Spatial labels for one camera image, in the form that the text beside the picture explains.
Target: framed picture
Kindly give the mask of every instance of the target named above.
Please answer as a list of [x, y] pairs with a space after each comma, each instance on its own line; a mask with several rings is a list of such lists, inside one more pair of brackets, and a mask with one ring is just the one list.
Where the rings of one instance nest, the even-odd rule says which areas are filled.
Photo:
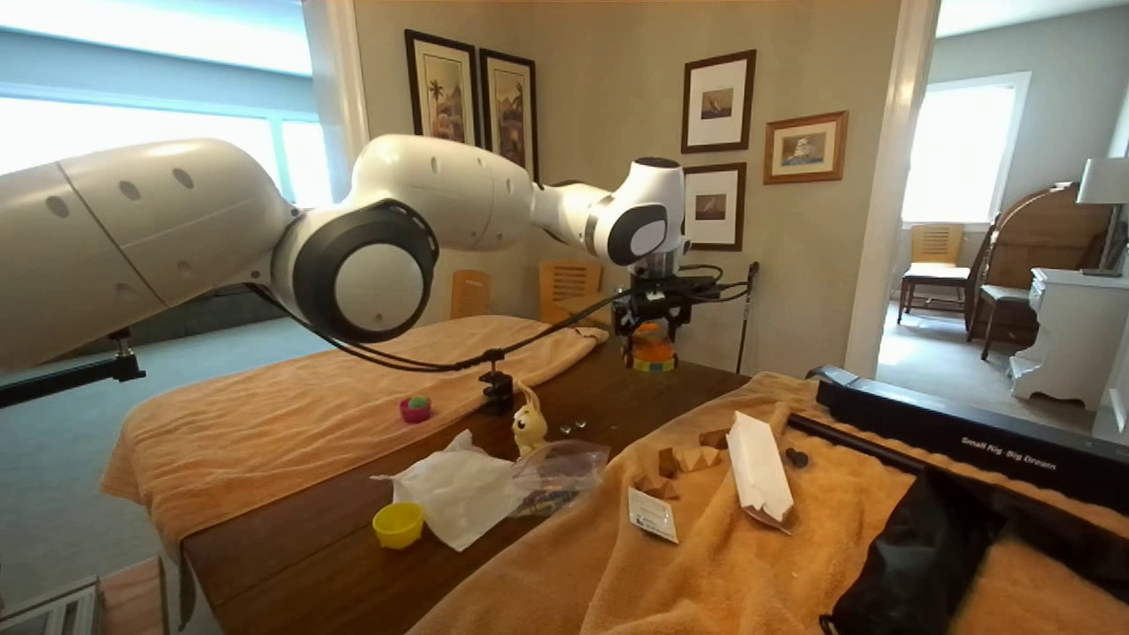
[[684, 240], [693, 250], [742, 250], [746, 163], [684, 170]]
[[417, 134], [480, 146], [472, 45], [407, 32]]
[[535, 175], [535, 62], [482, 51], [480, 74], [487, 149]]
[[748, 149], [755, 51], [684, 62], [680, 152]]
[[767, 183], [838, 181], [845, 114], [773, 119], [767, 138]]

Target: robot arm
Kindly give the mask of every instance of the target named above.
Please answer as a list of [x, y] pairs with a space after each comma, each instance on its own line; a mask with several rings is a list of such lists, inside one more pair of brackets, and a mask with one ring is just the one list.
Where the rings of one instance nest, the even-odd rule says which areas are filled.
[[9, 173], [0, 175], [0, 372], [232, 281], [272, 288], [317, 332], [381, 341], [424, 315], [440, 248], [490, 250], [544, 227], [615, 265], [674, 260], [680, 189], [674, 163], [635, 163], [619, 189], [535, 187], [501, 154], [399, 134], [369, 142], [349, 196], [317, 213], [294, 213], [223, 142]]

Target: yellow cloth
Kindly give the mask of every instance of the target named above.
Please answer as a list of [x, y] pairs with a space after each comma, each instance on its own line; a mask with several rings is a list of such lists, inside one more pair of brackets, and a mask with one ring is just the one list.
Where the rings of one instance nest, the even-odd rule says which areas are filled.
[[[417, 359], [467, 359], [510, 346], [546, 325], [527, 319], [460, 319], [424, 325], [379, 350]], [[555, 332], [501, 372], [541, 386], [599, 341], [599, 332]], [[196, 530], [272, 503], [328, 475], [399, 450], [482, 407], [482, 367], [401, 373], [315, 354], [262, 372], [200, 381], [139, 407], [120, 430], [101, 490], [147, 508], [165, 546]], [[434, 415], [401, 423], [399, 401], [428, 396]]]
[[[700, 444], [701, 430], [728, 430], [733, 410], [770, 419], [778, 448], [808, 454], [804, 470], [791, 470], [797, 500], [794, 526], [775, 534], [746, 517], [728, 462], [674, 481], [680, 495], [674, 503], [677, 546], [628, 526], [624, 486], [655, 473], [663, 448], [688, 448]], [[778, 373], [760, 373], [746, 389], [670, 419], [619, 454], [599, 490], [487, 561], [413, 633], [817, 633], [817, 615], [830, 615], [850, 589], [869, 559], [869, 542], [907, 495], [911, 475], [873, 454], [787, 430], [791, 414], [834, 423], [814, 401], [814, 381]], [[984, 475], [927, 450], [915, 454], [968, 475]], [[1125, 515], [1025, 483], [1016, 490], [1129, 535]], [[1129, 607], [1064, 566], [1002, 535], [987, 549], [954, 633], [1002, 628], [1129, 633]]]

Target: yellow bowl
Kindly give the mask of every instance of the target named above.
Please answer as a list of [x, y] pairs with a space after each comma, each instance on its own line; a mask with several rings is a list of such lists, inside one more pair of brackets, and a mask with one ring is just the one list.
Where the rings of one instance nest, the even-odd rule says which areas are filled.
[[374, 534], [389, 549], [407, 549], [424, 535], [424, 508], [413, 500], [383, 503], [374, 515]]

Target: lamp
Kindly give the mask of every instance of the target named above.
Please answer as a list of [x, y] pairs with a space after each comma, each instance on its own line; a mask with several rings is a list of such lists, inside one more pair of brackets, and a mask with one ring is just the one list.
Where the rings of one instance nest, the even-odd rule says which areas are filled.
[[1129, 159], [1088, 159], [1080, 205], [1114, 205], [1108, 218], [1100, 269], [1118, 276], [1122, 265], [1122, 207], [1129, 200]]

